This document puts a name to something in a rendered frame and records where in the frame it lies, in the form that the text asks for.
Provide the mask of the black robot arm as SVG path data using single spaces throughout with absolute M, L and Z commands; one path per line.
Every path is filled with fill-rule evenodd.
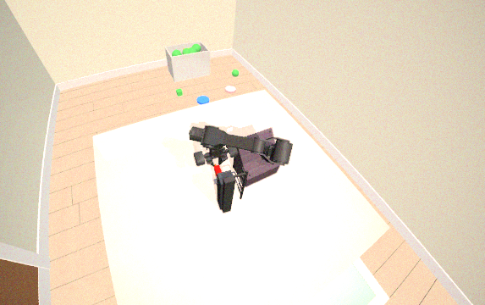
M 262 160 L 270 164 L 278 164 L 284 166 L 289 164 L 289 158 L 293 143 L 289 140 L 280 137 L 271 137 L 262 139 L 258 137 L 249 138 L 244 136 L 236 136 L 220 130 L 214 125 L 204 125 L 204 128 L 192 126 L 190 131 L 190 140 L 200 142 L 202 147 L 206 150 L 212 148 L 220 148 L 224 146 L 236 147 L 251 151 L 251 153 L 259 154 Z M 265 147 L 266 141 L 276 140 L 275 144 Z

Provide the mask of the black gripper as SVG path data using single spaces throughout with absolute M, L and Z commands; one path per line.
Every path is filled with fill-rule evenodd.
M 229 147 L 229 146 L 226 146 L 227 149 L 225 149 L 225 147 L 220 147 L 220 148 L 212 148 L 212 149 L 209 149 L 209 152 L 206 152 L 202 153 L 202 151 L 199 151 L 199 152 L 195 152 L 194 153 L 194 158 L 195 158 L 195 161 L 196 161 L 196 166 L 202 166 L 204 165 L 205 163 L 207 164 L 210 164 L 212 167 L 214 167 L 214 163 L 213 163 L 213 159 L 215 158 L 218 158 L 218 165 L 220 165 L 221 163 L 223 163 L 225 160 L 229 159 L 227 154 L 229 153 L 230 154 L 230 157 L 231 158 L 234 158 L 234 157 L 237 157 L 238 156 L 238 150 L 236 147 Z M 206 160 L 206 162 L 205 162 Z

